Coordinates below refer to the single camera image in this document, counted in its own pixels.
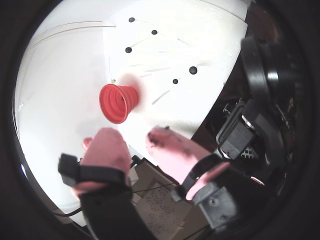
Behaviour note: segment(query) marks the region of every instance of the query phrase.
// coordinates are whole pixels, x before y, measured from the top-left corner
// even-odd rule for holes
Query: mechanical part
[[[254,37],[246,37],[241,42],[241,58],[253,99],[285,109],[298,92],[301,78],[286,48],[281,44],[258,44]]]
[[[241,157],[245,159],[258,159],[259,155],[256,153],[256,151],[253,148],[248,146],[246,150],[244,150],[244,152],[241,154]]]

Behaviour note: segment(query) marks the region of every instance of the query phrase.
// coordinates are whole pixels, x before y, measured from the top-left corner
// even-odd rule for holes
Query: white curved surface
[[[109,20],[115,27],[103,30],[107,82],[133,85],[140,93],[138,106],[118,129],[158,165],[145,148],[147,133],[154,126],[170,126],[193,136],[236,63],[247,24],[202,0],[140,0]],[[195,75],[189,73],[192,66]]]
[[[245,35],[246,24],[236,17],[234,12],[231,14],[215,5],[198,0],[160,0],[157,4],[166,3],[166,5],[162,4],[155,8],[155,5],[150,5],[153,2],[150,0],[144,8],[153,9],[153,11],[156,9],[154,12],[156,14],[149,13],[149,20],[152,20],[153,24],[158,24],[155,18],[158,16],[165,20],[163,22],[166,26],[158,25],[159,34],[151,36],[150,32],[154,25],[142,24],[142,27],[135,31],[131,28],[130,43],[132,44],[143,37],[142,32],[145,30],[147,30],[146,37],[154,38],[153,41],[146,41],[134,48],[135,52],[139,49],[144,52],[143,55],[137,56],[136,59],[126,59],[128,55],[123,55],[125,52],[121,45],[123,41],[117,41],[116,36],[120,37],[119,34],[123,34],[122,31],[126,29],[121,25],[128,24],[128,18],[132,16],[131,14],[125,16],[125,21],[122,22],[121,16],[126,9],[119,10],[131,3],[142,4],[143,2],[145,1],[64,0],[39,27],[23,56],[15,91],[15,118],[19,140],[27,163],[39,185],[65,213],[72,212],[80,205],[70,193],[70,188],[63,184],[57,172],[58,158],[61,153],[82,157],[83,138],[93,136],[101,127],[119,128],[124,133],[127,143],[145,157],[148,157],[144,150],[145,134],[154,125],[170,125],[185,136],[191,137],[218,97],[238,57],[240,39]],[[180,6],[180,10],[177,11],[175,4],[182,2],[186,4],[183,7]],[[193,12],[193,16],[189,16],[194,20],[191,22],[188,16],[182,13],[190,6],[194,8],[194,3],[198,5],[194,11],[197,12],[199,19],[195,19],[196,15]],[[166,14],[168,11],[177,12],[177,17],[159,15],[161,11]],[[188,21],[189,26],[196,23],[197,30],[190,35],[190,32],[174,28],[174,26],[186,24],[181,20]],[[103,29],[98,27],[66,31],[91,26],[91,23],[72,23],[81,21],[97,21],[100,23],[95,25],[99,26],[111,26],[116,21],[117,28],[113,29],[117,29],[117,32],[109,32],[110,28],[108,28],[108,31],[103,33]],[[192,47],[181,41],[177,42],[173,40],[174,38],[184,39]],[[111,62],[112,71],[108,70],[110,48],[106,47],[106,41],[116,41],[112,45],[114,46],[113,56],[116,55],[117,60],[123,58],[122,60],[126,63]],[[205,51],[206,48],[203,48],[205,45],[214,48]],[[153,52],[145,49],[154,50],[155,48],[159,52],[170,51],[170,53],[158,53],[156,56],[158,60],[154,61]],[[201,54],[197,53],[197,48],[201,49]],[[145,92],[148,92],[142,98],[145,100],[134,110],[136,113],[129,115],[125,124],[114,125],[105,119],[100,110],[100,89],[114,76],[117,78],[117,84],[121,83],[118,81],[118,75],[126,73],[126,67],[128,64],[131,65],[131,62],[138,64],[137,59],[144,60],[144,63],[147,61],[147,64],[134,68],[134,71],[130,68],[129,73],[140,74],[152,70],[153,67],[162,68],[168,64],[170,64],[170,70],[157,71],[156,74],[152,72],[152,78],[151,76],[141,78],[148,81],[143,86],[147,89]],[[191,65],[199,65],[197,75],[185,75],[186,68],[188,71]],[[179,79],[177,85],[172,84],[174,78]],[[169,79],[169,81],[158,84],[158,79]],[[199,84],[203,86],[209,80],[212,80],[209,84],[210,88],[202,87],[201,92],[196,93],[197,98],[190,98],[193,95],[192,91],[198,91],[195,86]],[[170,93],[152,107],[151,103],[167,90],[170,90]],[[169,104],[171,107],[168,108],[168,100],[165,98],[175,99]],[[139,109],[144,112],[143,118],[139,116]],[[186,114],[186,111],[194,112],[195,116]],[[129,150],[131,155],[137,154],[134,149],[129,148]],[[130,176],[133,180],[137,180],[135,172]],[[86,224],[82,213],[76,214],[72,219],[81,226]]]

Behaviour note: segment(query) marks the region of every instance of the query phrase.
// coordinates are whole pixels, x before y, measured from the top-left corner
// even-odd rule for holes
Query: wire
[[[196,235],[197,233],[199,233],[200,231],[202,231],[203,229],[205,229],[205,228],[207,228],[207,227],[209,227],[209,224],[206,225],[206,226],[204,226],[204,227],[202,227],[202,228],[200,228],[199,230],[195,231],[194,233],[192,233],[191,235],[187,236],[187,237],[184,238],[183,240],[187,240],[187,239],[191,238],[192,236]]]
[[[158,186],[158,187],[151,188],[151,189],[134,191],[133,194],[139,193],[139,192],[147,192],[147,191],[151,191],[151,190],[154,190],[154,189],[159,189],[159,188],[162,188],[162,187],[165,187],[165,186],[169,186],[169,185],[172,185],[172,184],[174,184],[174,183],[172,182],[172,183],[169,183],[169,184],[166,184],[166,185],[162,185],[162,186]],[[55,213],[55,212],[53,212],[53,214],[58,216],[58,217],[68,218],[68,217],[72,217],[73,215],[76,215],[77,213],[79,213],[81,211],[82,211],[82,209],[81,209],[81,207],[79,207],[78,209],[76,209],[76,210],[74,210],[74,211],[72,211],[70,213],[67,213],[67,214],[60,214],[60,213]]]
[[[64,217],[64,218],[68,218],[68,217],[71,217],[73,215],[76,215],[77,213],[80,213],[82,211],[81,207],[79,207],[78,209],[70,212],[70,213],[67,213],[67,214],[60,214],[60,213],[55,213],[53,212],[54,215],[56,216],[59,216],[59,217]]]
[[[140,191],[134,191],[134,192],[133,192],[133,194],[135,194],[135,193],[139,193],[139,192],[147,192],[147,191],[151,191],[151,190],[154,190],[154,189],[159,189],[159,188],[162,188],[162,187],[165,187],[165,186],[169,186],[169,185],[172,185],[172,184],[174,184],[174,183],[172,182],[172,183],[169,183],[169,184],[166,184],[166,185],[162,185],[162,186],[158,186],[158,187],[151,188],[151,189],[140,190]]]

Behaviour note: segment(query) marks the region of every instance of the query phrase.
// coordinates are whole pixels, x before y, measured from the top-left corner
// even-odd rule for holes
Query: black strap
[[[187,192],[197,182],[197,180],[207,171],[217,166],[220,163],[228,162],[226,158],[222,158],[217,153],[208,155],[198,161],[191,169],[189,174],[184,179],[183,183],[177,186],[172,192],[171,196],[174,201],[179,202],[186,198]]]
[[[131,202],[131,190],[110,185],[79,198],[94,239],[156,240]]]
[[[80,165],[77,182],[126,184],[126,174],[118,169],[103,166]]]
[[[130,180],[126,174],[113,167],[80,165],[76,156],[62,154],[59,159],[58,171],[64,184],[74,187],[81,182],[112,183],[127,187]]]

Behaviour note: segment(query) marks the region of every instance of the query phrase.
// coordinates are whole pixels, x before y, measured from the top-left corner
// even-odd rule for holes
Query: black screw
[[[211,206],[217,206],[218,205],[218,200],[217,199],[210,199],[209,200],[209,204],[211,205]]]
[[[125,49],[125,52],[126,52],[127,54],[131,53],[131,52],[132,52],[132,48],[131,48],[131,47],[127,47],[127,48]]]
[[[198,69],[195,66],[190,67],[189,72],[192,75],[195,75],[198,72]]]

